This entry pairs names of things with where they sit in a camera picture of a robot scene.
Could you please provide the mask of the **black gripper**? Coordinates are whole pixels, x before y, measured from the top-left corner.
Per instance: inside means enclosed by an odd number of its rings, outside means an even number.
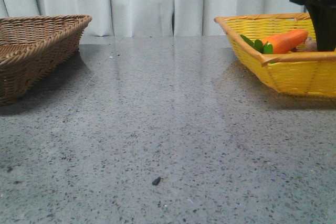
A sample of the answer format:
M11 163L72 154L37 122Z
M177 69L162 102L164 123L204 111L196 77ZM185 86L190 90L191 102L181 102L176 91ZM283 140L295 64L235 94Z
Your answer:
M313 23L318 51L335 51L335 0L289 0L304 4Z

